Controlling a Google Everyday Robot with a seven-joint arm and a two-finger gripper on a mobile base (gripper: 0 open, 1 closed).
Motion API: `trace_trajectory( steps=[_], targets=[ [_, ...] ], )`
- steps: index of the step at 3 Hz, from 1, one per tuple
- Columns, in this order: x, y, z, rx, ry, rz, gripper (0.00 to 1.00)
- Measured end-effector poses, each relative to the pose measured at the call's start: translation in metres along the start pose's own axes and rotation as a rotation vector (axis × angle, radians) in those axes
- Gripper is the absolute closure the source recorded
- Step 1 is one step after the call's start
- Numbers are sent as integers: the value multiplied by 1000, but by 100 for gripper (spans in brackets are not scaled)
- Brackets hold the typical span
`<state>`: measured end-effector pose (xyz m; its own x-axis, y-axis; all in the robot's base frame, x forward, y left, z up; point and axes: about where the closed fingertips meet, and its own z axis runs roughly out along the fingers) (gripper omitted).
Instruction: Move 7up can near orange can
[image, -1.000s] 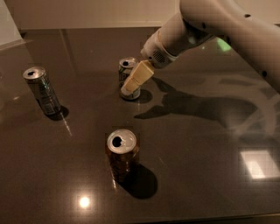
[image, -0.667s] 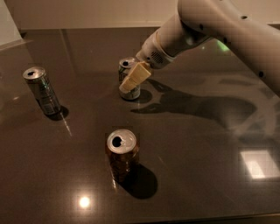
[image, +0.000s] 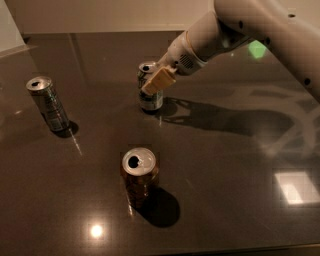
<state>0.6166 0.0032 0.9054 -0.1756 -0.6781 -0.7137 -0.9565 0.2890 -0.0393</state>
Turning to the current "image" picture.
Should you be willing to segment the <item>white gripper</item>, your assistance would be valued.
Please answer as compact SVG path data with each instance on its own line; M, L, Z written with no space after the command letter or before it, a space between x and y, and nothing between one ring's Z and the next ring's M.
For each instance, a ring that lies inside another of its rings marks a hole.
M193 51L188 40L188 33L183 32L171 43L159 61L152 62L152 67L159 69L147 79L142 86L142 91L147 95L156 94L176 82L175 72L188 76L206 64L207 62L201 60Z

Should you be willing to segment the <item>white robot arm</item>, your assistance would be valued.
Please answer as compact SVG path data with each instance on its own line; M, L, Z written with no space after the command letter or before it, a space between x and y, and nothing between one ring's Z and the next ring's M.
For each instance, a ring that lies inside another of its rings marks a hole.
M302 86L320 99L320 29L286 10L278 0L214 0L213 9L180 34L142 86L153 95L191 75L208 61L257 40Z

